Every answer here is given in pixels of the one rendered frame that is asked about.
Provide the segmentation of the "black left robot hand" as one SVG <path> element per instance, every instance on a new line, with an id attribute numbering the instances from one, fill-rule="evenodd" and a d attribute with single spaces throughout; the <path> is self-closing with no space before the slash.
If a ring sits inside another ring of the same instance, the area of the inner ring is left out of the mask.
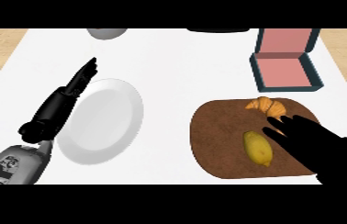
<path id="1" fill-rule="evenodd" d="M 57 137 L 73 113 L 77 98 L 98 73 L 97 67 L 97 58 L 92 58 L 77 71 L 70 83 L 60 87 L 46 98 L 32 121 L 20 128 L 26 142 L 39 143 Z"/>

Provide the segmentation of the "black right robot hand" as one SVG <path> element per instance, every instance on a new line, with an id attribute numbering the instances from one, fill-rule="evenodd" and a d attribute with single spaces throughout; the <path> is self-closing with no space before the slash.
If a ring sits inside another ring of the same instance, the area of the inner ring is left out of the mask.
<path id="1" fill-rule="evenodd" d="M 268 121 L 280 132 L 265 127 L 265 134 L 317 174 L 319 182 L 347 185 L 347 138 L 299 115 L 268 117 Z"/>

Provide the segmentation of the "yellow lemon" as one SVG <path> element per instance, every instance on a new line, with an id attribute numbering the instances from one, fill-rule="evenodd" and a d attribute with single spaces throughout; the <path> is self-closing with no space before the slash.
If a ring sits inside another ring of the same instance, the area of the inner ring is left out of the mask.
<path id="1" fill-rule="evenodd" d="M 247 131 L 243 135 L 244 149 L 252 161 L 269 167 L 274 160 L 274 148 L 266 138 L 256 132 Z"/>

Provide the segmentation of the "brown wooden cutting board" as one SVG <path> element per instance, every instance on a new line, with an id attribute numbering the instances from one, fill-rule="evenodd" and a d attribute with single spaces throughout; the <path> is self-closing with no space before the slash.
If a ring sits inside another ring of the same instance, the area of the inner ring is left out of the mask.
<path id="1" fill-rule="evenodd" d="M 191 119 L 191 149 L 203 169 L 222 179 L 312 175 L 262 129 L 272 127 L 266 115 L 247 109 L 250 99 L 204 103 Z M 243 134 L 256 131 L 274 149 L 271 166 L 256 164 L 246 153 Z"/>

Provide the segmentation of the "teal box with pink lining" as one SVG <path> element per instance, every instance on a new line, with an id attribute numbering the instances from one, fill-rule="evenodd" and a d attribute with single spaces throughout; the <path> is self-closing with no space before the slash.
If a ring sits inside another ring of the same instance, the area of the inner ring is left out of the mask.
<path id="1" fill-rule="evenodd" d="M 309 53 L 318 28 L 262 28 L 250 57 L 260 93 L 315 92 L 324 87 Z"/>

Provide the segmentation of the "white oval plate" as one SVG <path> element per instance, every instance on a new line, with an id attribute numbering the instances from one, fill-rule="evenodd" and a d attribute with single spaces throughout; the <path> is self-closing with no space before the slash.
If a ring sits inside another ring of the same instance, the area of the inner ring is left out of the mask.
<path id="1" fill-rule="evenodd" d="M 83 92 L 58 134 L 58 146 L 79 164 L 98 164 L 130 146 L 144 119 L 144 103 L 135 86 L 119 79 L 94 82 Z"/>

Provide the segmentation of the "orange croissant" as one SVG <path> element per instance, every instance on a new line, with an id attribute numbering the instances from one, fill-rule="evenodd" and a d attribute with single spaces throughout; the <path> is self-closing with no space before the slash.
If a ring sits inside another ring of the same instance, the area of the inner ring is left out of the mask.
<path id="1" fill-rule="evenodd" d="M 268 117 L 274 118 L 281 118 L 288 113 L 286 105 L 268 96 L 253 99 L 246 108 L 259 110 Z"/>

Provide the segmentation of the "grey round bowl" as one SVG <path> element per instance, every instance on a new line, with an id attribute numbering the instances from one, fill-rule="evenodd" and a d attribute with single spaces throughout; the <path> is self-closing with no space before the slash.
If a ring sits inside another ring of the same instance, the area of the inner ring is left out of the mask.
<path id="1" fill-rule="evenodd" d="M 91 35 L 99 40 L 119 38 L 126 33 L 126 28 L 89 28 Z"/>

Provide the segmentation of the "black appliance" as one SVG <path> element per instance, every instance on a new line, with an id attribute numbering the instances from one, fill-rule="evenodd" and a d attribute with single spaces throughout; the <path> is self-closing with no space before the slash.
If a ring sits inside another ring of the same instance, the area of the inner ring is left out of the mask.
<path id="1" fill-rule="evenodd" d="M 188 28 L 188 30 L 201 33 L 238 33 L 238 32 L 246 32 L 250 29 L 249 28 Z"/>

